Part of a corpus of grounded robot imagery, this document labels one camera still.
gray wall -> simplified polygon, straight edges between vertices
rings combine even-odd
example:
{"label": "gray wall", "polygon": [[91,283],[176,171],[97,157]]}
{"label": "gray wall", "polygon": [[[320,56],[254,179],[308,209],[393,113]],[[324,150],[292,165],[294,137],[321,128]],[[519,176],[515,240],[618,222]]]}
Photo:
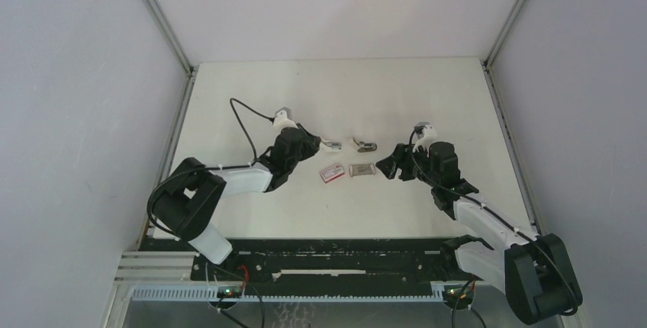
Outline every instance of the gray wall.
{"label": "gray wall", "polygon": [[530,0],[494,78],[592,326],[647,321],[647,0]]}
{"label": "gray wall", "polygon": [[0,7],[0,325],[97,326],[184,73],[141,0]]}

metal frame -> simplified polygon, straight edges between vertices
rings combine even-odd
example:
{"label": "metal frame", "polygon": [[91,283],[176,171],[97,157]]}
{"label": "metal frame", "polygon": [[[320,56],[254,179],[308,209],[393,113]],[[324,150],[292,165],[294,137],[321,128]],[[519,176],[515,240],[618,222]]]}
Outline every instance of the metal frame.
{"label": "metal frame", "polygon": [[[526,206],[531,222],[539,227],[540,222],[536,219],[536,212],[533,207],[533,197],[530,192],[530,187],[524,176],[524,172],[520,161],[518,159],[516,147],[514,146],[513,135],[507,124],[505,110],[501,104],[499,94],[497,93],[497,86],[491,74],[491,68],[501,51],[505,40],[509,36],[514,24],[516,23],[523,7],[528,0],[516,0],[514,6],[506,19],[504,26],[499,32],[493,47],[491,48],[488,58],[483,62],[483,69],[488,88],[491,93],[492,101],[494,103],[497,117],[499,119],[501,129],[504,133],[506,147],[510,152],[510,159],[513,164],[513,169],[517,181],[519,182],[523,202]],[[174,54],[182,68],[187,72],[188,79],[185,85],[185,90],[180,98],[178,110],[175,116],[175,121],[172,127],[171,134],[167,141],[166,153],[160,164],[157,179],[158,181],[169,174],[172,165],[172,158],[175,154],[179,134],[182,129],[182,124],[188,108],[189,99],[191,97],[193,85],[195,84],[195,77],[197,70],[191,66],[182,46],[174,34],[163,10],[159,6],[157,0],[144,0],[146,7],[149,9],[153,16],[158,28],[163,36],[171,46]],[[125,252],[122,256],[121,264],[117,271],[114,280],[113,288],[109,295],[108,305],[104,312],[104,317],[101,326],[104,328],[118,328],[124,325],[127,315],[129,303],[135,301],[213,301],[216,299],[217,293],[220,288],[240,286],[239,281],[219,281],[217,285],[209,283],[208,281],[190,281],[192,272],[202,270],[199,265],[194,265],[194,252]],[[412,297],[317,297],[310,298],[312,302],[327,302],[327,301],[393,301],[393,302],[409,302],[409,301],[442,301],[443,291],[446,285],[458,285],[462,281],[448,281],[448,282],[430,282],[430,294],[424,296]],[[266,301],[303,301],[303,297],[265,297]],[[255,297],[241,297],[239,301],[256,301]],[[581,327],[581,322],[577,317],[570,317],[570,319],[563,319],[562,323],[568,327]]]}

